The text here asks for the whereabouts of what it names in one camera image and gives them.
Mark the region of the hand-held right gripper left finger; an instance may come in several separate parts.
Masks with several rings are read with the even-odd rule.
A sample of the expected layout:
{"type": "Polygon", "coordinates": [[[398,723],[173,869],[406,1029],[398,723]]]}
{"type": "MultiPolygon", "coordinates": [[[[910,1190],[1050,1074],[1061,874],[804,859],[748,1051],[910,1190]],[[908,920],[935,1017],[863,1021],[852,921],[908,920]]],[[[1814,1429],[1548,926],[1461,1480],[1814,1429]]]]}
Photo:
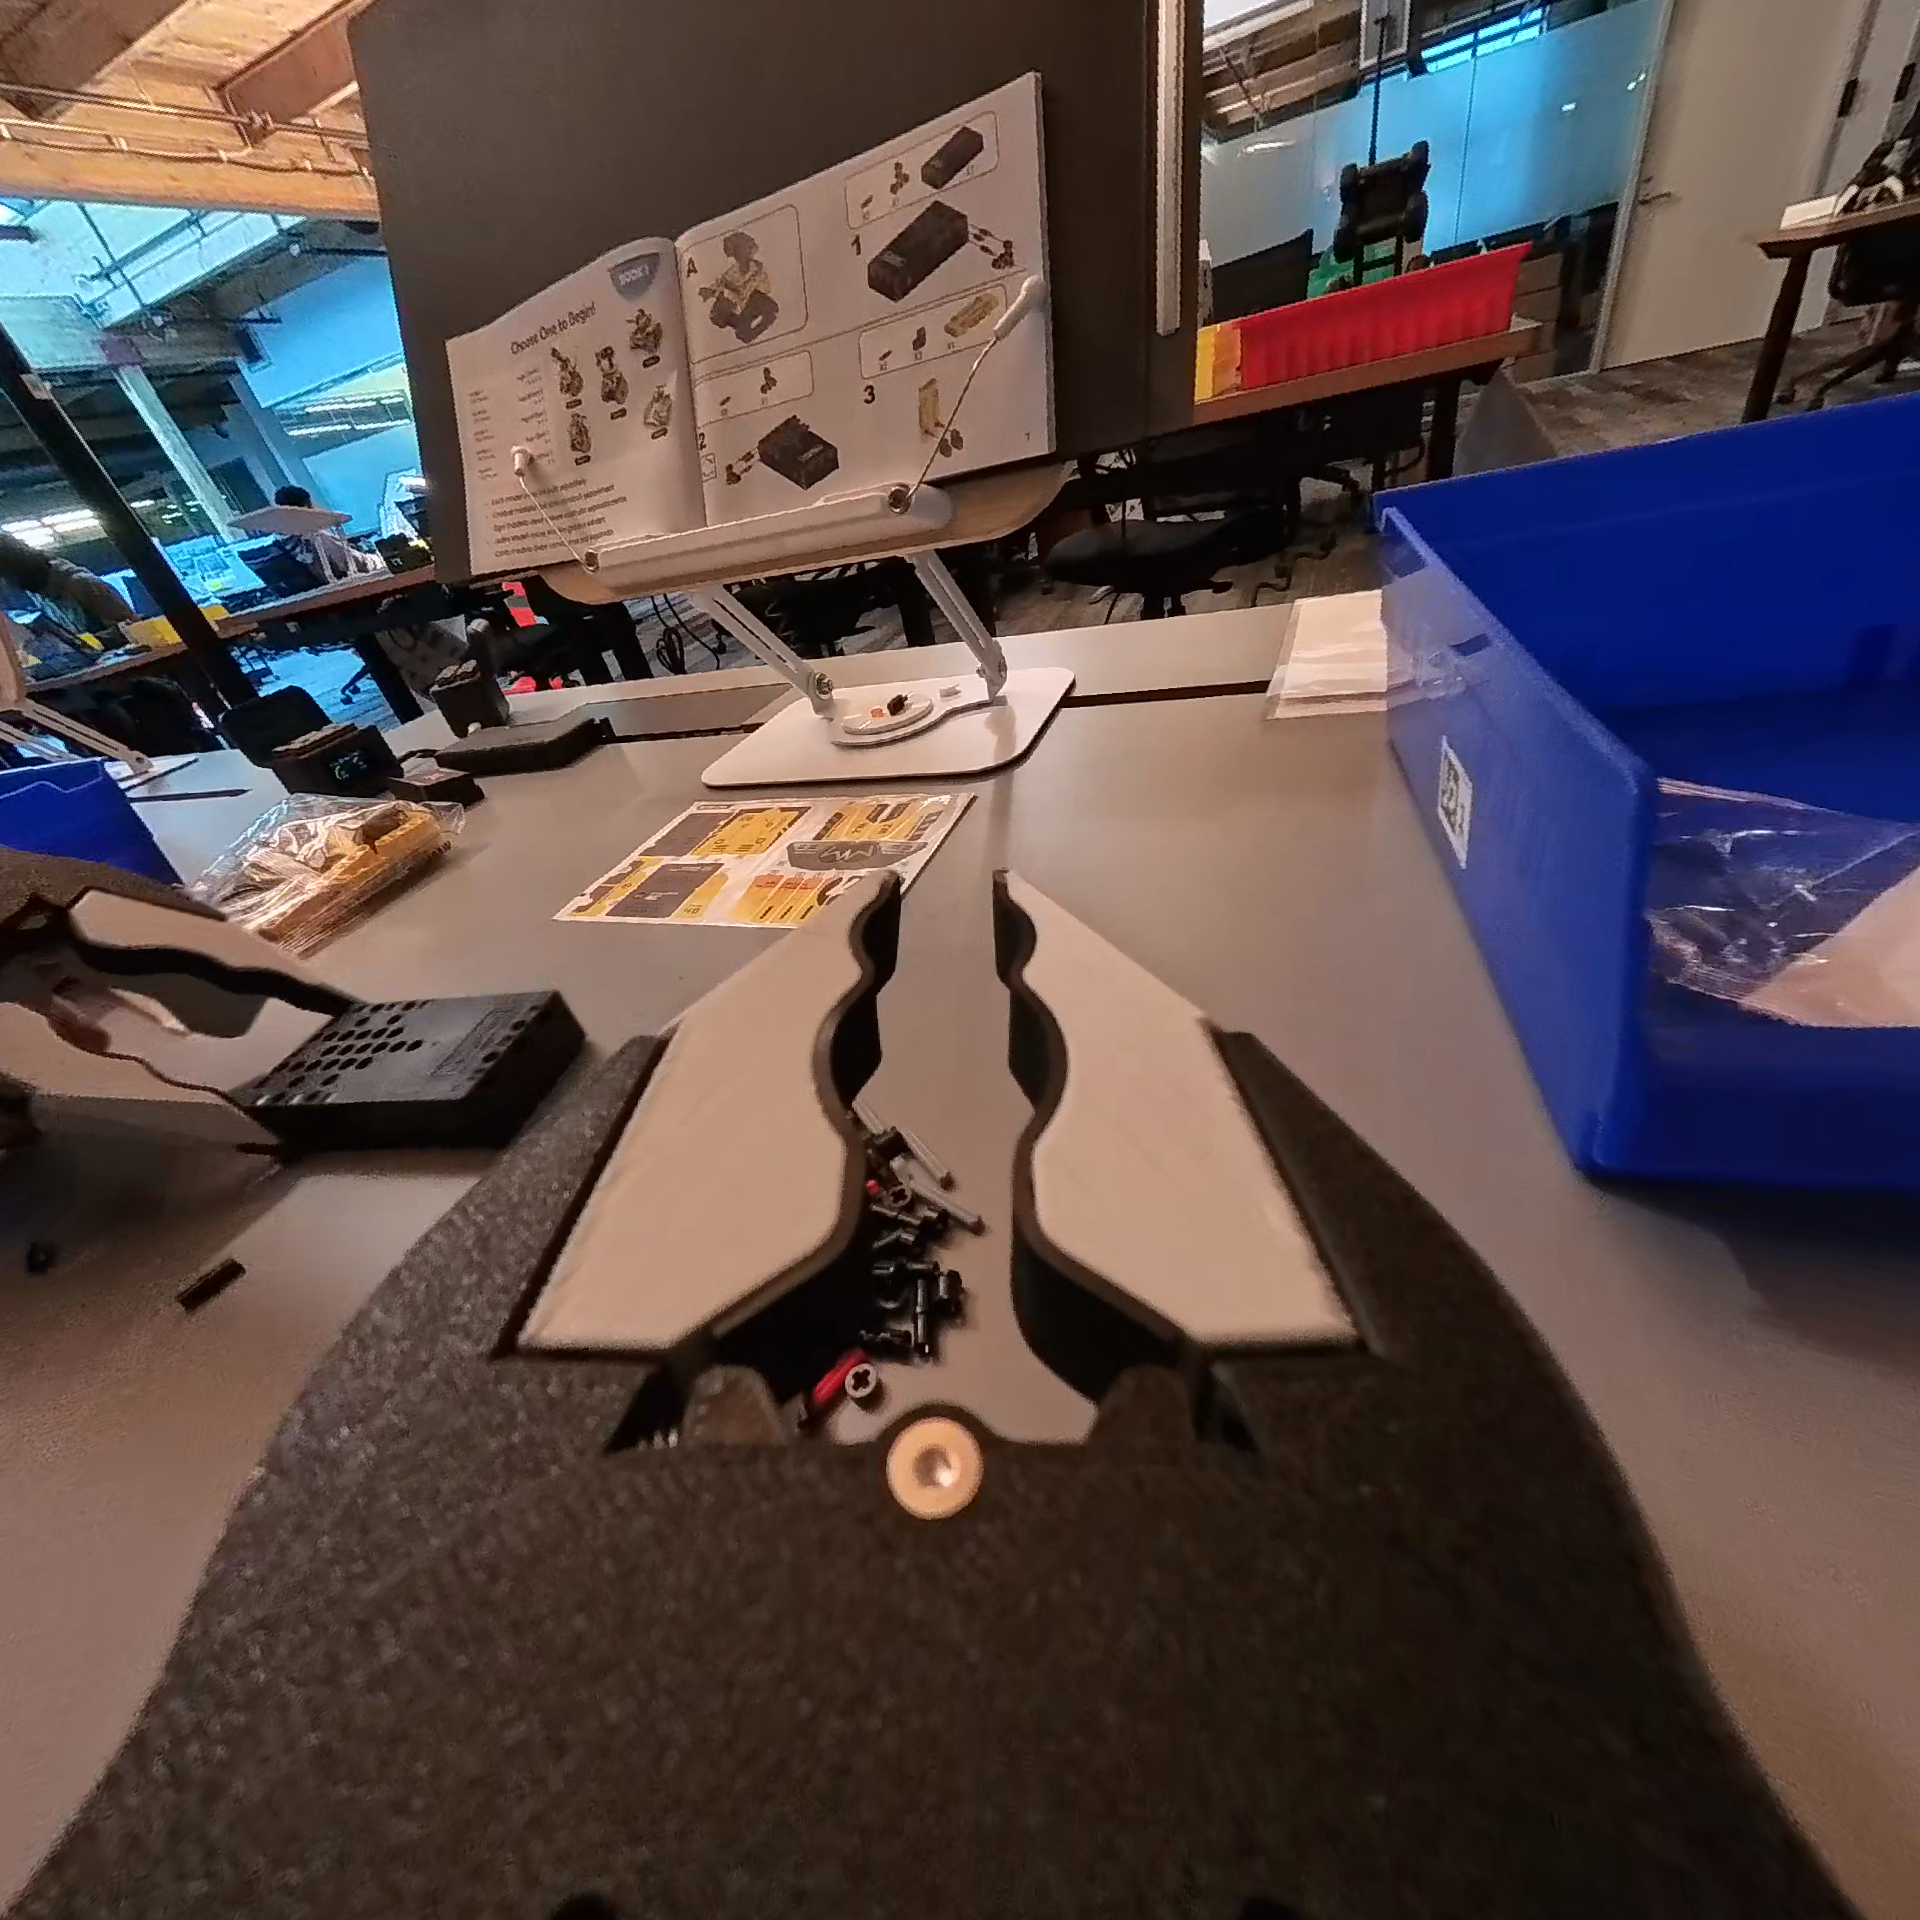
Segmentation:
{"type": "Polygon", "coordinates": [[[516,1344],[699,1358],[852,1243],[900,878],[860,876],[668,1032],[516,1344]]]}

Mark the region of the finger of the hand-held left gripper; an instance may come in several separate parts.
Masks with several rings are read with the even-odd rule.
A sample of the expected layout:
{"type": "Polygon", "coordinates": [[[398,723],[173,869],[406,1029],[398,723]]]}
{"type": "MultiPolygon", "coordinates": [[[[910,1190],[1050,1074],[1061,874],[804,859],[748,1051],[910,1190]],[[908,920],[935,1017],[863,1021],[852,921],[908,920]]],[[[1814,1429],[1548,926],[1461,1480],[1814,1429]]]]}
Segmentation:
{"type": "Polygon", "coordinates": [[[357,996],[310,977],[289,954],[195,904],[161,904],[90,884],[67,901],[30,890],[5,914],[10,1006],[53,1020],[83,996],[124,994],[161,1008],[185,1034],[239,1041],[271,1008],[334,1020],[357,996]]]}
{"type": "Polygon", "coordinates": [[[153,1134],[197,1146],[269,1147],[239,1089],[290,1051],[289,1012],[259,1012],[236,1038],[210,1038],[140,1011],[107,1021],[84,1048],[19,1004],[2,1011],[5,1114],[39,1128],[153,1134]]]}

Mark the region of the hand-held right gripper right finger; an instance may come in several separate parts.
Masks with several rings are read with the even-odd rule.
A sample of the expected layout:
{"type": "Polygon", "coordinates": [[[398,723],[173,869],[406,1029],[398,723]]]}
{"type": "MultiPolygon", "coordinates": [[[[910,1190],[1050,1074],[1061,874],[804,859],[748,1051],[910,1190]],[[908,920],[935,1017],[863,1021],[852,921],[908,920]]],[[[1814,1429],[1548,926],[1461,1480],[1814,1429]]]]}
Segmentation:
{"type": "Polygon", "coordinates": [[[1211,1020],[1030,881],[997,874],[993,906],[1046,1273],[1178,1353],[1358,1347],[1211,1020]]]}

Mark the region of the pile of small plastic pins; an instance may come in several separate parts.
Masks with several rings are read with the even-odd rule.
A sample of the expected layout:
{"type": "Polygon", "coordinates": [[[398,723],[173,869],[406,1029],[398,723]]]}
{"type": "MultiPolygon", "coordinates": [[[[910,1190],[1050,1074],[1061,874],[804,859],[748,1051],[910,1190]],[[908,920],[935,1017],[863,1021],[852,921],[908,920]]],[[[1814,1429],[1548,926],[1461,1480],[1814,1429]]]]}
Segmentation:
{"type": "Polygon", "coordinates": [[[932,1365],[945,1333],[964,1324],[969,1285],[949,1260],[955,1236],[986,1232],[954,1171],[923,1136],[849,1106],[863,1150],[861,1214],[852,1243],[844,1352],[799,1395],[798,1430],[817,1434],[839,1408],[879,1406],[887,1369],[932,1365]]]}

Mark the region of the blue plastic bin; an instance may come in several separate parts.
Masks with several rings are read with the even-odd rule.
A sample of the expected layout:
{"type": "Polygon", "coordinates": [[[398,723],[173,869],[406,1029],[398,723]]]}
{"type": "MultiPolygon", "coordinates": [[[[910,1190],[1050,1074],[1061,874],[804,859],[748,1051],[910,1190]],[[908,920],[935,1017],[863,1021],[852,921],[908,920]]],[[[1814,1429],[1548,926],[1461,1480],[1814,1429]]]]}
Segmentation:
{"type": "Polygon", "coordinates": [[[1917,801],[1917,397],[1478,470],[1381,510],[1470,689],[1387,716],[1557,1134],[1637,1182],[1915,1190],[1915,1029],[1663,989],[1662,780],[1917,801]]]}

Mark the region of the blue storage bin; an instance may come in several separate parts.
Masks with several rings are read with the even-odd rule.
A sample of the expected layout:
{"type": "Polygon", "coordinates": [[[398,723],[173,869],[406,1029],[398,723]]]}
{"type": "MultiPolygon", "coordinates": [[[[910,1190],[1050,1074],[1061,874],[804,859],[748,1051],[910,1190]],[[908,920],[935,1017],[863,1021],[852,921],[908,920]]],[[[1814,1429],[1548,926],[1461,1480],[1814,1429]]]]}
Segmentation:
{"type": "Polygon", "coordinates": [[[172,866],[102,758],[61,758],[2,770],[2,845],[41,858],[172,878],[172,866]]]}

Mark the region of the clear bag of yellow parts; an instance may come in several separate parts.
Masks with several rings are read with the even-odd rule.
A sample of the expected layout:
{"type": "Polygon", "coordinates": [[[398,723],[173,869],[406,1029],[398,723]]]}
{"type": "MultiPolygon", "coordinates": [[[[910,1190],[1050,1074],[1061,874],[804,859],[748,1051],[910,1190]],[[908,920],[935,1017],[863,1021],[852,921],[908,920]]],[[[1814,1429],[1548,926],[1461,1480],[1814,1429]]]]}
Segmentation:
{"type": "Polygon", "coordinates": [[[187,894],[267,945],[310,954],[444,861],[463,813],[452,803],[290,798],[187,894]]]}

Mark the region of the black device with display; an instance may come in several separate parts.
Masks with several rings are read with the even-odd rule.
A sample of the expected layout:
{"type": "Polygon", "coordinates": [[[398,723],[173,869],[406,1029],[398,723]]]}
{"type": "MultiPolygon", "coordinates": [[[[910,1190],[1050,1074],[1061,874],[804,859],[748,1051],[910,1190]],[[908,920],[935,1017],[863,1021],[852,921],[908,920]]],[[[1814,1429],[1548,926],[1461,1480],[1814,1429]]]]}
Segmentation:
{"type": "Polygon", "coordinates": [[[269,772],[290,795],[375,801],[389,795],[403,761],[373,728],[330,724],[279,745],[269,772]]]}

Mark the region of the black perforated plastic box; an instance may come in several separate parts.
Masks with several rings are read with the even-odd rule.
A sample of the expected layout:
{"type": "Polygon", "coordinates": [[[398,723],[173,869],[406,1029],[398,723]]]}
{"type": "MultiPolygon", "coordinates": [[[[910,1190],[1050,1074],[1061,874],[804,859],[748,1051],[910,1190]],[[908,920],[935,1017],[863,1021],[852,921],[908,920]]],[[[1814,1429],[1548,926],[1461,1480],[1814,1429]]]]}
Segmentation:
{"type": "Polygon", "coordinates": [[[582,1051],[555,992],[361,1001],[230,1101],[289,1157],[494,1150],[582,1051]]]}

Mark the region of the yellow grey sticker sheet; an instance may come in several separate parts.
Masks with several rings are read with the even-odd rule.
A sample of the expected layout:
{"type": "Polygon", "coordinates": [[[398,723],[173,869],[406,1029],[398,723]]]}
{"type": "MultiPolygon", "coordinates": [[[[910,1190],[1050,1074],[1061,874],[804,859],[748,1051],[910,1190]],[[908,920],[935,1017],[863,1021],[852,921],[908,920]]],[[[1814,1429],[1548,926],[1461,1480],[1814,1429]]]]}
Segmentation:
{"type": "Polygon", "coordinates": [[[910,886],[969,805],[957,792],[702,803],[569,899],[558,923],[793,928],[866,876],[910,886]]]}

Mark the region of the black adapter block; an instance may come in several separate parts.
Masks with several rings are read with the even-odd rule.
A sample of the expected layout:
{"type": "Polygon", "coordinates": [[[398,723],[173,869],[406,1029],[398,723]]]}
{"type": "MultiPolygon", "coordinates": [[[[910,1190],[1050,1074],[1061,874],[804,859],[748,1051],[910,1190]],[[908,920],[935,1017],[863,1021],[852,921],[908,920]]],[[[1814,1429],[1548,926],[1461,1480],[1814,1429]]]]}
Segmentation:
{"type": "Polygon", "coordinates": [[[452,740],[511,723],[509,697],[497,677],[484,635],[468,638],[461,658],[435,677],[426,697],[437,707],[452,740]]]}

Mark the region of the black flat box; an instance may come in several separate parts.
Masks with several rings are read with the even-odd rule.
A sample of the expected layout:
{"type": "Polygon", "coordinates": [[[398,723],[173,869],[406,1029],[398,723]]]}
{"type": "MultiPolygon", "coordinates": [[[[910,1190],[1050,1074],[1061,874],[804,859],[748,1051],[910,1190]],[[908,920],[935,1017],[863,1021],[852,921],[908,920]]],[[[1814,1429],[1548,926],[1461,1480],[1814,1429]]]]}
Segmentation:
{"type": "Polygon", "coordinates": [[[486,781],[558,772],[612,742],[611,721],[580,708],[550,723],[484,728],[431,750],[429,757],[442,770],[486,781]]]}

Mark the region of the white book stand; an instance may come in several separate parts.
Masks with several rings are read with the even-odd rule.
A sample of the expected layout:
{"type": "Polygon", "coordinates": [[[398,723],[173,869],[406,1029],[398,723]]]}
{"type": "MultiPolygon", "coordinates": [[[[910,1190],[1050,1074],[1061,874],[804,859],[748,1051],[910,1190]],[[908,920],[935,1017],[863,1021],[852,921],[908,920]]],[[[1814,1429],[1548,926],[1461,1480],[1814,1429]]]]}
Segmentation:
{"type": "Polygon", "coordinates": [[[1045,281],[993,278],[903,321],[813,325],[705,352],[690,325],[726,289],[715,245],[644,238],[449,346],[470,568],[541,572],[609,601],[679,593],[795,700],[708,788],[964,778],[1018,761],[1073,686],[1011,667],[945,550],[1011,534],[1067,468],[979,453],[1050,428],[1045,281]],[[959,632],[972,670],[841,690],[737,595],[748,581],[903,560],[959,632]]]}

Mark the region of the clear plastic sleeve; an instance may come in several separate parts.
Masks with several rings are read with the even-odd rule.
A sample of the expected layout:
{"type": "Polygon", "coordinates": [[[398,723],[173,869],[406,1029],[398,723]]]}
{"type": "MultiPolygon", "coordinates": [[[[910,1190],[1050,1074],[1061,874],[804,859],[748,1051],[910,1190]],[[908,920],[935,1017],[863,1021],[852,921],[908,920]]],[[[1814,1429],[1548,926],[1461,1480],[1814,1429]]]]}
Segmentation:
{"type": "Polygon", "coordinates": [[[1262,721],[1389,716],[1452,700],[1473,684],[1458,641],[1447,611],[1397,585],[1307,596],[1284,613],[1262,721]]]}

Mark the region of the black office chair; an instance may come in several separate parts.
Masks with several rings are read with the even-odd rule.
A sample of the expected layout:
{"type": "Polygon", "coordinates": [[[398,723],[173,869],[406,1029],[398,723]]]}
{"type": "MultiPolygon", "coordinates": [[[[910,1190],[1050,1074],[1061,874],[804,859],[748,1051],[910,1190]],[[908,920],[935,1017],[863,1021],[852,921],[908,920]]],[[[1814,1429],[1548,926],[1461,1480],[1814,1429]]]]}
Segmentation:
{"type": "Polygon", "coordinates": [[[1214,520],[1110,520],[1055,541],[1042,570],[1055,585],[1110,590],[1135,596],[1141,618],[1178,618],[1187,596],[1211,593],[1225,570],[1245,563],[1249,540],[1259,545],[1253,512],[1214,520]]]}

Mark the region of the clear plastic bag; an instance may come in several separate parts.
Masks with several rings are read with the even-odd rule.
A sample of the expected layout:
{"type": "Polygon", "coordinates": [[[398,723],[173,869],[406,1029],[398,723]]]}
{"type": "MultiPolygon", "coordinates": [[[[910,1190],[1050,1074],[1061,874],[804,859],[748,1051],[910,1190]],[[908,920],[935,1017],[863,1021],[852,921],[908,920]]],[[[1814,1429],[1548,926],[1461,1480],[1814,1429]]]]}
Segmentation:
{"type": "Polygon", "coordinates": [[[1668,992],[1801,1027],[1917,1027],[1915,821],[1662,780],[1644,920],[1668,992]]]}

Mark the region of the long wooden table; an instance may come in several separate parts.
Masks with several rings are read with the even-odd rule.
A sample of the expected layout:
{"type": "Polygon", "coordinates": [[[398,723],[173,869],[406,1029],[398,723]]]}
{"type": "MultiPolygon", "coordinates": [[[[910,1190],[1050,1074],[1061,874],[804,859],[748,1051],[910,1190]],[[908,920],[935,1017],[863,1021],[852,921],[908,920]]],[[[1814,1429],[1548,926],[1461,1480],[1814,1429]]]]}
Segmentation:
{"type": "Polygon", "coordinates": [[[1553,337],[1549,321],[1514,318],[1477,339],[1197,401],[1190,428],[1293,418],[1291,436],[1307,444],[1313,468],[1361,456],[1385,461],[1419,449],[1423,480],[1445,483],[1455,470],[1463,392],[1553,346],[1553,337]]]}

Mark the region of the open instruction booklet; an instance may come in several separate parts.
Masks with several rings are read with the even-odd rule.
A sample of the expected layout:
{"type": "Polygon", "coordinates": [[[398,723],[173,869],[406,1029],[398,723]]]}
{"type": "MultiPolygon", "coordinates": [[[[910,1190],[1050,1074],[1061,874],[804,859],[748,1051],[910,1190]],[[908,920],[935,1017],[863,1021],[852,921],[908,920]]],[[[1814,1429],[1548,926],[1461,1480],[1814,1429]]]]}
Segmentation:
{"type": "Polygon", "coordinates": [[[1042,129],[1028,72],[452,339],[470,568],[1053,453],[1042,129]]]}

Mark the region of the red storage bin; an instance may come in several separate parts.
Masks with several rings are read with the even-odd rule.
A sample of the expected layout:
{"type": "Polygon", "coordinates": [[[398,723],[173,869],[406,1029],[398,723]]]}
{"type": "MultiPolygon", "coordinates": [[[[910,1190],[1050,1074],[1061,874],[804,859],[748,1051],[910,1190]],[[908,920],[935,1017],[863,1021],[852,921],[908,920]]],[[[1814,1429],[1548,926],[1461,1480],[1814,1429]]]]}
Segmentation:
{"type": "Polygon", "coordinates": [[[1214,330],[1214,395],[1505,334],[1529,245],[1463,257],[1214,330]]]}

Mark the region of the white door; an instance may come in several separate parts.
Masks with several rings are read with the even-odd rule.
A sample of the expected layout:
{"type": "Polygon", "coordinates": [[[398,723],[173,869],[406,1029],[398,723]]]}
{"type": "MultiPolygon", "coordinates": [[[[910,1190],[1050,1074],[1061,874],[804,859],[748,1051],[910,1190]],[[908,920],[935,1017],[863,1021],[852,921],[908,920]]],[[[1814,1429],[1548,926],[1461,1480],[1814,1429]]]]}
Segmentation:
{"type": "Polygon", "coordinates": [[[1596,369],[1758,340],[1781,267],[1758,246],[1818,192],[1868,3],[1670,3],[1621,208],[1596,369]]]}

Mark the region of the wooden top desk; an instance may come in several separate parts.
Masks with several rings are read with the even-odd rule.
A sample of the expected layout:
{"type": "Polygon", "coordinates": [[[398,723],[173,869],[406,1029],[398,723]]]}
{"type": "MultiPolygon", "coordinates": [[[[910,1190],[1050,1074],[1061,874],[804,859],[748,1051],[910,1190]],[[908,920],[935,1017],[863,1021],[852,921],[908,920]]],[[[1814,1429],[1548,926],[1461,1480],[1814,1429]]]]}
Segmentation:
{"type": "Polygon", "coordinates": [[[1875,208],[1837,213],[1822,222],[1790,224],[1755,235],[1754,245],[1766,260],[1782,262],[1782,281],[1772,301],[1759,352],[1745,395],[1741,424],[1758,424],[1781,387],[1813,254],[1850,245],[1865,234],[1902,232],[1917,224],[1917,198],[1898,198],[1875,208]]]}

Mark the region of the black steel post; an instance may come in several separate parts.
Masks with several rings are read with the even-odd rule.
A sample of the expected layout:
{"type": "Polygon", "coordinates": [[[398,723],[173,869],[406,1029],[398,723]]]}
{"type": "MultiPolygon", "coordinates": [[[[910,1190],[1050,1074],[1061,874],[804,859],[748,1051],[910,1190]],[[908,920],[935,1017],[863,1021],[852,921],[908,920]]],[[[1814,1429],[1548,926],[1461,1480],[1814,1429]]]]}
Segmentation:
{"type": "Polygon", "coordinates": [[[107,541],[142,581],[156,608],[169,619],[187,658],[210,686],[212,701],[230,708],[251,700],[257,690],[246,672],[230,658],[229,645],[212,632],[203,608],[140,524],[100,458],[68,420],[49,379],[7,330],[2,330],[2,394],[61,480],[95,514],[107,541]]]}

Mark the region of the black equipment frame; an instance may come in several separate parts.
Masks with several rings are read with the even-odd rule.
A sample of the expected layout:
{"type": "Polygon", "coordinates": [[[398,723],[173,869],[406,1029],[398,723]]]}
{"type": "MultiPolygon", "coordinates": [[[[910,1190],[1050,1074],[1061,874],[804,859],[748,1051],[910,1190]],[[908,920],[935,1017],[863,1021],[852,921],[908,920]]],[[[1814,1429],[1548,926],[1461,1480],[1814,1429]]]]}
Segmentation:
{"type": "Polygon", "coordinates": [[[1378,249],[1385,272],[1397,277],[1418,257],[1428,224],[1426,181],[1431,147],[1418,140],[1405,154],[1367,164],[1347,162],[1334,184],[1337,220],[1333,260],[1351,286],[1361,286],[1378,249]]]}

